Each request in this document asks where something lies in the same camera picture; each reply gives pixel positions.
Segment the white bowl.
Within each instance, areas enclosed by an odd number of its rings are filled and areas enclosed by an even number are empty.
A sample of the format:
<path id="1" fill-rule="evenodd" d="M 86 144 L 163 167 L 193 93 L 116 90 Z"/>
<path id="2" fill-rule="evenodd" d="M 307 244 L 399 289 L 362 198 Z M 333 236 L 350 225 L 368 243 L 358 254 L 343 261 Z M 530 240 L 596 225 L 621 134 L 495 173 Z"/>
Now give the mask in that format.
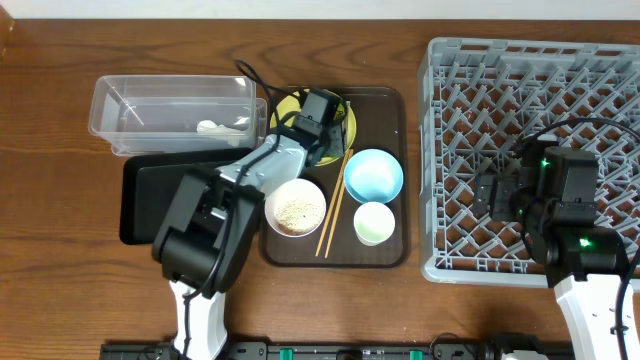
<path id="1" fill-rule="evenodd" d="M 285 237 L 303 237 L 315 231 L 327 211 L 322 190 L 301 178 L 288 181 L 271 193 L 265 202 L 269 226 Z"/>

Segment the white tissue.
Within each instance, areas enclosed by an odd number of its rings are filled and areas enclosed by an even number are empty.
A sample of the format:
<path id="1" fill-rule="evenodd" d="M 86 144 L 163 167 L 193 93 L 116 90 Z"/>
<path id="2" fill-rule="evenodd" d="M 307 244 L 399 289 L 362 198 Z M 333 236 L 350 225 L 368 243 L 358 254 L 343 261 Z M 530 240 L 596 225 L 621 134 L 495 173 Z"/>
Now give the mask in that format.
<path id="1" fill-rule="evenodd" d="M 241 136 L 250 130 L 247 126 L 224 125 L 213 120 L 201 120 L 196 125 L 196 132 L 207 136 Z"/>

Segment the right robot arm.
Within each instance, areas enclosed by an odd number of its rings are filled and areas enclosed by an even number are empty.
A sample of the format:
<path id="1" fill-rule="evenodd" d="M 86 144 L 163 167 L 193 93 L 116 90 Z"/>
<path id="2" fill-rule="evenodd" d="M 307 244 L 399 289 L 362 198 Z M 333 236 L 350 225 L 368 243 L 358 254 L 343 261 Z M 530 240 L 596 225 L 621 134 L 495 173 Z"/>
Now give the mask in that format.
<path id="1" fill-rule="evenodd" d="M 636 359 L 639 334 L 629 257 L 621 235 L 596 225 L 597 170 L 544 163 L 516 176 L 475 178 L 476 212 L 515 221 L 521 240 L 545 271 L 578 359 Z"/>

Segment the white cup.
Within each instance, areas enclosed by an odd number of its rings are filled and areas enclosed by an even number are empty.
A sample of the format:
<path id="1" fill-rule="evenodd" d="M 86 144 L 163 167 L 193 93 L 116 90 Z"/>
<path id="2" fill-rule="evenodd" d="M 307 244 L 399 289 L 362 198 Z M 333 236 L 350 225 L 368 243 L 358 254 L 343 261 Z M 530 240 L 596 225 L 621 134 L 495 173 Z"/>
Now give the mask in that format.
<path id="1" fill-rule="evenodd" d="M 395 216 L 383 203 L 367 202 L 355 212 L 353 225 L 358 240 L 366 246 L 387 241 L 395 230 Z"/>

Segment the rice grains food waste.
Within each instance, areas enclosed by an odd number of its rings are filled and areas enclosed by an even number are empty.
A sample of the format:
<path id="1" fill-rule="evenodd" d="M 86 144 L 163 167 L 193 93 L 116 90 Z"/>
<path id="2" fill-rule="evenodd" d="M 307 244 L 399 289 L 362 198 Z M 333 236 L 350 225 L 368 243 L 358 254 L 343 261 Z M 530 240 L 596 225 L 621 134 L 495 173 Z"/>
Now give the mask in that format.
<path id="1" fill-rule="evenodd" d="M 322 221 L 324 207 L 307 200 L 285 200 L 275 208 L 278 228 L 288 235 L 304 235 L 313 231 Z"/>

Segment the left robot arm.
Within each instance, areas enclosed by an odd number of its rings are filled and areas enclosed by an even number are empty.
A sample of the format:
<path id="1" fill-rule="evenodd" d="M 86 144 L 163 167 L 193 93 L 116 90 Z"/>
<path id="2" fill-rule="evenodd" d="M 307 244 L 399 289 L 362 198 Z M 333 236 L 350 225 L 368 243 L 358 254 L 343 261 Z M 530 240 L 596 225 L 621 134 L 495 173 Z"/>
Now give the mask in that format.
<path id="1" fill-rule="evenodd" d="M 298 130 L 276 133 L 243 158 L 182 177 L 152 246 L 177 305 L 174 359 L 215 359 L 227 341 L 226 293 L 246 262 L 265 198 L 307 168 Z"/>

